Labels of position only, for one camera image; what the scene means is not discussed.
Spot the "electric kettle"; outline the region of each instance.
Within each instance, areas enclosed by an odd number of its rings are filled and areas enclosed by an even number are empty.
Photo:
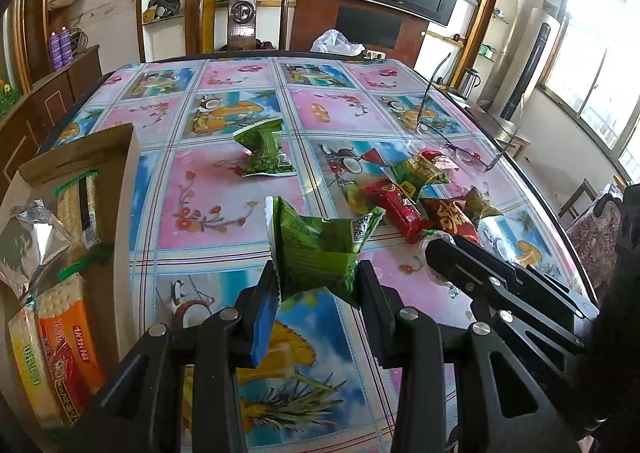
[[[468,99],[471,90],[478,86],[480,81],[481,78],[476,70],[473,70],[473,68],[465,68],[462,81],[460,81],[456,93],[463,99]]]

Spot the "cardboard box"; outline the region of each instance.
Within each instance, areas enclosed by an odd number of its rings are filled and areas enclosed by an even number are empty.
[[[132,124],[99,131],[21,165],[0,205],[3,227],[12,207],[35,198],[51,198],[56,187],[84,171],[98,169],[101,234],[105,241],[114,242],[114,253],[112,259],[92,263],[81,274],[87,283],[92,337],[107,377],[138,339],[129,287],[129,230],[139,157]],[[53,269],[57,272],[61,267],[62,260]],[[15,364],[7,323],[19,309],[12,290],[0,282],[0,391],[38,445],[52,451],[39,432]]]

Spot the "patterned tablecloth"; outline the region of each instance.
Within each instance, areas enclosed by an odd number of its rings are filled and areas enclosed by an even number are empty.
[[[128,65],[79,110],[56,144],[132,122],[142,146],[130,232],[132,305],[142,334],[154,322],[199,324],[232,306],[270,258],[264,198],[280,195],[300,213],[352,217],[358,191],[383,178],[362,156],[377,149],[400,162],[444,141],[415,131],[426,84],[399,62],[243,58]],[[246,159],[232,134],[281,117],[284,147],[298,171],[242,178]],[[437,90],[424,118],[484,162],[495,147]],[[482,244],[581,288],[574,262],[542,206],[504,160],[489,172],[458,159],[450,184],[423,196],[454,197],[472,186],[503,216],[485,218]],[[364,248],[381,283],[437,322],[466,328],[470,300],[440,287],[393,226],[381,224]],[[447,420],[456,422],[452,369]],[[360,313],[328,292],[299,295],[277,314],[268,355],[239,371],[246,442],[256,451],[383,452],[394,430],[400,375],[376,366]],[[190,444],[184,404],[183,443]]]

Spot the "qr code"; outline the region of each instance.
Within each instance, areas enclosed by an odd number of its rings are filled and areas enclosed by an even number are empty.
[[[351,221],[351,242],[364,242],[364,236],[367,234],[367,228],[372,217],[373,213],[369,213]]]
[[[279,168],[291,167],[291,161],[289,160],[289,157],[287,157],[286,153],[280,153],[278,155],[278,167]]]
[[[82,232],[84,247],[86,249],[90,249],[97,243],[100,243],[97,227],[98,224],[95,221],[95,211],[89,211],[89,227]]]

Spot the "candy wrapper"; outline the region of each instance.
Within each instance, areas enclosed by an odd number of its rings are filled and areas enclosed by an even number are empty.
[[[251,151],[242,176],[291,176],[295,168],[282,149],[282,119],[270,118],[239,129],[234,140]]]
[[[463,197],[465,199],[465,214],[474,225],[486,216],[501,216],[502,211],[494,208],[489,202],[489,197],[482,194],[473,186]]]
[[[20,379],[38,423],[47,431],[61,429],[64,421],[42,352],[33,301],[9,321],[9,334]]]
[[[436,168],[422,155],[414,155],[399,164],[384,168],[384,170],[385,174],[391,173],[389,178],[396,182],[404,194],[414,201],[418,199],[420,190],[427,184],[449,183],[442,170]]]
[[[0,279],[25,302],[70,242],[68,231],[40,202],[13,208],[0,231]]]
[[[362,189],[372,202],[386,211],[386,217],[400,231],[407,243],[417,243],[433,224],[425,220],[415,204],[388,179],[382,179]]]
[[[358,253],[385,210],[376,207],[353,220],[328,220],[301,216],[282,198],[267,197],[265,213],[281,301],[299,292],[327,287],[359,308],[355,292]]]
[[[464,213],[463,203],[460,200],[442,198],[421,198],[420,203],[434,229],[440,229],[451,236],[460,235],[480,245],[476,228]]]
[[[104,383],[95,353],[84,280],[79,274],[58,283],[36,299],[42,348],[62,407],[71,422]]]
[[[441,170],[452,169],[458,170],[459,166],[453,162],[449,157],[443,155],[439,151],[434,151],[431,149],[424,150],[421,155],[425,157],[429,162],[431,162],[436,168]]]

